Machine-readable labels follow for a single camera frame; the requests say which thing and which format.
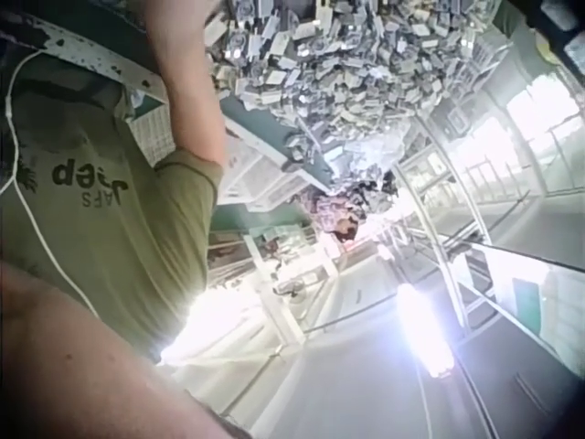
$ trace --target olive green t-shirt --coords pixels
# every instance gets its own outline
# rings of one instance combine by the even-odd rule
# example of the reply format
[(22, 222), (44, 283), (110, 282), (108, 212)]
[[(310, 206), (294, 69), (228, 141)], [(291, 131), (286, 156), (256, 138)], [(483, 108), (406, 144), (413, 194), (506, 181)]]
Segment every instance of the olive green t-shirt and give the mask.
[[(176, 150), (152, 168), (122, 118), (122, 87), (57, 59), (27, 63), (13, 96), (17, 181), (48, 247), (100, 319), (157, 359), (206, 288), (220, 166)], [(13, 153), (3, 119), (3, 184)], [(80, 300), (13, 187), (0, 209), (2, 259)]]

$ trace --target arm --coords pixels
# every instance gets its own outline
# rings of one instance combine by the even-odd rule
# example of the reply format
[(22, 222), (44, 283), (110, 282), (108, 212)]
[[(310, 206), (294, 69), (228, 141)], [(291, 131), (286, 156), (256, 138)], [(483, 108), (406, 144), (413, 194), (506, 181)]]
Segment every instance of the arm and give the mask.
[(230, 438), (85, 308), (0, 264), (0, 418), (18, 437)]
[(226, 129), (205, 55), (208, 0), (145, 0), (144, 21), (165, 82), (173, 137), (208, 162), (226, 164)]

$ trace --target earphone cord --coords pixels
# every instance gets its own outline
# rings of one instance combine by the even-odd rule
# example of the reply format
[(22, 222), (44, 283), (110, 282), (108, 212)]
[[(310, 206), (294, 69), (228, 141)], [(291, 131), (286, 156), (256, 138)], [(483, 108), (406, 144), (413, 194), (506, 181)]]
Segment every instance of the earphone cord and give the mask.
[(8, 128), (10, 129), (10, 134), (12, 135), (12, 140), (13, 140), (13, 144), (14, 144), (14, 148), (15, 148), (15, 156), (14, 156), (14, 162), (12, 164), (12, 174), (10, 175), (10, 178), (8, 178), (8, 181), (2, 186), (2, 189), (0, 189), (0, 196), (2, 196), (5, 193), (5, 191), (10, 187), (10, 185), (14, 186), (16, 194), (18, 195), (18, 198), (20, 199), (20, 202), (22, 203), (23, 208), (25, 209), (25, 211), (28, 215), (28, 218), (30, 219), (30, 222), (33, 226), (33, 229), (35, 230), (35, 233), (37, 234), (38, 240), (40, 241), (41, 245), (43, 246), (43, 249), (45, 250), (48, 258), (51, 260), (51, 262), (53, 262), (55, 269), (63, 277), (63, 279), (65, 279), (65, 281), (69, 284), (69, 286), (73, 289), (73, 291), (75, 291), (80, 296), (81, 300), (90, 309), (90, 311), (97, 318), (100, 318), (100, 316), (98, 315), (98, 312), (95, 310), (95, 308), (91, 304), (90, 299), (88, 299), (88, 297), (83, 293), (83, 291), (81, 291), (81, 289), (77, 286), (77, 284), (75, 284), (75, 282), (73, 282), (73, 280), (65, 273), (65, 271), (63, 270), (63, 268), (61, 267), (61, 265), (59, 264), (59, 262), (55, 258), (55, 255), (53, 254), (51, 249), (48, 247), (47, 241), (45, 240), (45, 237), (43, 236), (43, 234), (42, 234), (42, 232), (37, 224), (37, 221), (35, 220), (35, 216), (33, 215), (33, 212), (30, 209), (30, 207), (28, 206), (27, 201), (26, 201), (24, 195), (22, 194), (22, 191), (20, 190), (20, 187), (18, 186), (18, 182), (16, 181), (16, 175), (18, 172), (18, 160), (20, 159), (20, 143), (18, 142), (18, 136), (16, 135), (16, 128), (15, 128), (14, 121), (12, 118), (13, 117), (13, 114), (12, 114), (12, 90), (14, 89), (14, 85), (16, 82), (16, 76), (18, 75), (18, 73), (20, 72), (22, 67), (27, 62), (29, 62), (32, 58), (36, 57), (39, 54), (40, 54), (40, 52), (35, 52), (35, 53), (28, 55), (24, 59), (22, 59), (18, 63), (18, 65), (16, 66), (15, 71), (12, 74), (12, 78), (10, 79), (10, 82), (8, 85), (8, 92), (7, 92), (6, 97), (5, 97), (5, 116), (6, 116), (6, 120), (8, 121)]

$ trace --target man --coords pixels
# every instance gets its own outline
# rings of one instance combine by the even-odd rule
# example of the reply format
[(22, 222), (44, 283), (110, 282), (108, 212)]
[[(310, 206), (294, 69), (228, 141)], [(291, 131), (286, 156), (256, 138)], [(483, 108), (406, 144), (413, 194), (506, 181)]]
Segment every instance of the man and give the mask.
[[(152, 169), (124, 121), (131, 106), (120, 84), (48, 56), (31, 59), (12, 93), (17, 181), (72, 282), (50, 260), (13, 187), (0, 198), (1, 256), (81, 301), (77, 285), (84, 305), (157, 361), (206, 288), (226, 135), (205, 57), (209, 4), (146, 0), (144, 8), (176, 150)], [(7, 55), (3, 94), (23, 51)], [(1, 128), (4, 184), (14, 142), (6, 121)]]
[[(16, 78), (18, 186), (58, 265), (117, 334), (82, 306), (10, 187), (0, 198), (1, 437), (250, 439), (136, 356), (157, 360), (205, 289), (226, 161), (207, 5), (144, 3), (177, 145), (154, 169), (122, 119), (130, 107), (120, 85), (46, 56)], [(27, 53), (4, 59), (3, 95)], [(0, 128), (4, 187), (15, 146), (6, 120)]]
[(298, 200), (313, 225), (325, 233), (333, 234), (341, 243), (356, 238), (359, 227), (357, 206), (352, 205), (345, 196), (327, 196), (322, 190), (309, 187)]

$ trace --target metal pole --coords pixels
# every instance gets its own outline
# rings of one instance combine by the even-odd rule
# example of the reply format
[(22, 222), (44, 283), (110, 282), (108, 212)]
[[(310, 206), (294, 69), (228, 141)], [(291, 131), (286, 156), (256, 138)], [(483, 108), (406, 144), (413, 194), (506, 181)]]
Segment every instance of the metal pole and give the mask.
[(399, 166), (394, 167), (394, 175), (396, 179), (402, 184), (404, 188), (410, 192), (412, 195), (412, 199), (414, 201), (414, 209), (419, 216), (420, 223), (422, 228), (424, 229), (425, 233), (427, 234), (429, 240), (431, 241), (432, 249), (434, 250), (435, 254), (437, 255), (437, 260), (439, 262), (439, 268), (441, 269), (443, 278), (445, 280), (445, 284), (447, 285), (447, 291), (449, 292), (449, 296), (453, 303), (453, 308), (455, 310), (455, 314), (457, 315), (457, 319), (459, 320), (459, 324), (463, 328), (463, 332), (467, 334), (469, 332), (469, 322), (467, 319), (467, 314), (465, 313), (465, 305), (463, 303), (463, 298), (461, 295), (461, 291), (459, 289), (459, 284), (453, 277), (451, 268), (449, 266), (449, 259), (447, 258), (447, 253), (445, 252), (444, 248), (439, 241), (439, 235), (435, 230), (434, 225), (431, 222), (431, 218), (427, 210), (422, 204), (422, 200), (419, 197), (417, 191), (410, 185), (410, 182), (407, 180), (406, 176), (402, 172)]
[(477, 225), (479, 226), (479, 231), (482, 233), (482, 235), (484, 235), (485, 242), (486, 243), (492, 242), (492, 239), (490, 238), (490, 232), (487, 229), (487, 226), (485, 226), (484, 219), (482, 218), (482, 214), (480, 213), (480, 211), (477, 207), (477, 204), (475, 204), (475, 201), (473, 200), (471, 193), (467, 189), (467, 186), (463, 183), (461, 175), (459, 174), (459, 172), (457, 172), (457, 169), (455, 168), (453, 162), (449, 158), (449, 155), (445, 151), (445, 148), (442, 146), (441, 141), (437, 138), (436, 135), (434, 135), (434, 133), (429, 128), (429, 126), (426, 124), (426, 122), (424, 122), (420, 117), (418, 117), (417, 119), (419, 120), (419, 124), (420, 124), (420, 127), (422, 128), (422, 131), (435, 144), (437, 154), (442, 159), (444, 164), (447, 166), (447, 169), (449, 169), (451, 171), (453, 177), (455, 178), (455, 181), (457, 182), (457, 184), (461, 188), (463, 198), (465, 199), (465, 203), (467, 204), (467, 206), (471, 210), (472, 215), (473, 215), (473, 219), (475, 220), (475, 222), (477, 222)]

